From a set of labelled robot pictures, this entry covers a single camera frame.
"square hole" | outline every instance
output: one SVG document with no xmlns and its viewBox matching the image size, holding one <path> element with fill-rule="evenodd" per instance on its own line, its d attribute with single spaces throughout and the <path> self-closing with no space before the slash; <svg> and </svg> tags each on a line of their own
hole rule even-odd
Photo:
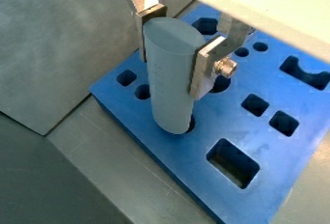
<svg viewBox="0 0 330 224">
<path fill-rule="evenodd" d="M 299 122 L 291 116 L 288 116 L 284 112 L 278 111 L 275 112 L 270 120 L 270 125 L 282 134 L 284 134 L 286 136 L 291 136 L 296 127 L 299 126 Z"/>
<path fill-rule="evenodd" d="M 129 70 L 125 70 L 116 78 L 117 82 L 124 86 L 127 87 L 128 84 L 135 81 L 136 79 L 136 74 L 129 71 Z"/>
<path fill-rule="evenodd" d="M 266 109 L 268 108 L 270 104 L 264 102 L 259 97 L 251 94 L 243 100 L 240 106 L 256 117 L 260 117 Z"/>
<path fill-rule="evenodd" d="M 219 140 L 205 158 L 239 188 L 247 188 L 260 167 L 228 140 Z"/>
</svg>

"white plastic cylinder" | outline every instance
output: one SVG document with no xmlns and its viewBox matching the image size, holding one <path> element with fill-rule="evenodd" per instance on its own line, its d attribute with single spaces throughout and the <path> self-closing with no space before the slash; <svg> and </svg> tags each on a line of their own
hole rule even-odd
<svg viewBox="0 0 330 224">
<path fill-rule="evenodd" d="M 167 132 L 181 134 L 191 122 L 189 83 L 203 36 L 185 22 L 167 17 L 151 19 L 143 33 L 153 119 Z"/>
</svg>

